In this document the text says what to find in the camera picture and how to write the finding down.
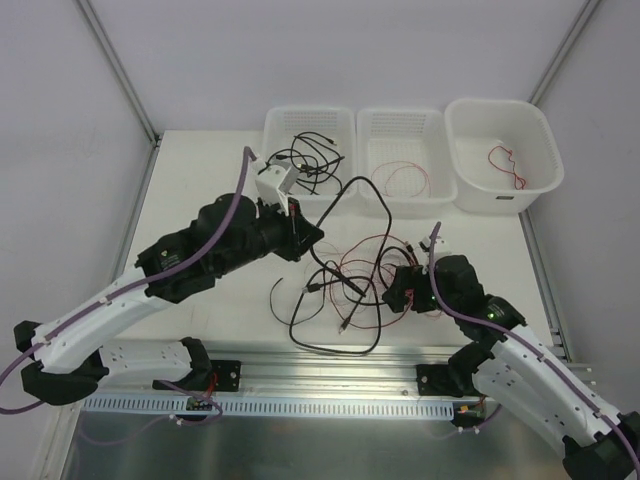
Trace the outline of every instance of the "white wall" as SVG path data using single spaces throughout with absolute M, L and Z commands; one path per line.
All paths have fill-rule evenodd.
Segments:
M 640 2 L 603 2 L 542 109 L 566 168 L 533 206 L 578 360 L 640 408 Z
M 94 0 L 151 120 L 261 129 L 288 103 L 526 100 L 583 0 Z
M 0 368 L 13 325 L 48 322 L 103 287 L 148 142 L 70 0 L 0 15 Z M 29 402 L 19 375 L 0 404 Z M 28 478 L 49 412 L 0 417 L 0 478 Z

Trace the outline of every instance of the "white work surface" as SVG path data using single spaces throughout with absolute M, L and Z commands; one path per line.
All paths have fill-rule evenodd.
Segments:
M 259 151 L 260 132 L 168 131 L 151 177 L 138 220 L 127 265 L 138 253 L 161 236 L 186 228 L 198 210 L 224 194 L 233 192 L 242 161 L 242 148 Z M 247 179 L 245 195 L 256 199 L 253 176 Z M 322 225 L 325 240 L 344 253 L 369 235 L 384 233 L 386 219 L 358 214 L 357 204 L 343 213 L 330 215 Z M 517 216 L 482 217 L 466 214 L 451 206 L 440 218 L 440 235 L 453 253 L 468 257 L 485 291 L 511 302 L 527 319 L 539 338 L 552 345 L 551 334 Z M 431 232 L 435 219 L 394 219 L 392 234 L 414 244 Z M 320 251 L 330 251 L 318 244 Z M 276 255 L 253 262 L 223 277 L 215 288 L 194 295 L 175 307 L 146 318 L 121 338 L 179 339 L 186 336 L 220 343 L 251 342 L 293 348 L 288 328 L 278 323 L 269 310 L 269 290 L 284 277 L 274 293 L 276 312 L 285 320 L 297 300 L 308 275 L 316 268 L 310 256 L 299 263 L 286 262 Z M 314 311 L 321 293 L 309 294 L 308 308 L 298 318 Z M 397 318 L 383 307 L 383 320 Z M 341 320 L 330 304 L 313 320 L 295 327 L 297 338 L 308 343 L 368 346 L 376 330 L 349 328 L 338 335 Z M 375 308 L 354 317 L 354 323 L 376 325 Z M 380 345 L 460 346 L 468 343 L 453 320 L 409 312 L 398 323 L 382 331 Z

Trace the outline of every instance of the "perforated metal strip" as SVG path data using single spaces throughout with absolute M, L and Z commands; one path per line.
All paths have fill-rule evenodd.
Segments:
M 187 401 L 184 396 L 94 394 L 85 400 L 83 410 L 149 415 L 208 413 L 188 411 Z M 227 416 L 453 419 L 453 404 L 441 401 L 257 397 L 220 397 L 216 401 Z

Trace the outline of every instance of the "perforated basket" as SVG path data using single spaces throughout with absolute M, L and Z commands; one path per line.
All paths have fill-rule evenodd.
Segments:
M 356 174 L 356 132 L 353 112 L 347 108 L 326 106 L 286 106 L 269 110 L 264 126 L 262 157 L 265 161 L 275 152 L 290 148 L 295 135 L 313 131 L 326 135 L 336 142 L 335 150 L 344 156 L 335 172 L 335 176 L 344 185 Z M 297 142 L 296 149 L 303 154 L 318 156 L 311 147 Z M 340 190 L 340 183 L 331 178 L 317 186 L 317 195 L 294 185 L 291 193 L 300 201 L 305 213 L 320 214 L 334 200 Z M 345 205 L 354 196 L 353 186 L 343 195 L 340 202 Z
M 455 204 L 463 210 L 515 214 L 564 178 L 547 119 L 530 103 L 460 99 L 447 107 L 445 123 L 458 180 Z M 492 153 L 492 165 L 488 155 L 496 147 L 505 150 Z M 523 189 L 509 173 L 514 168 L 526 181 Z
M 435 110 L 358 112 L 358 173 L 368 177 L 394 215 L 437 215 L 457 194 L 444 118 Z M 373 189 L 359 186 L 372 213 L 384 215 Z

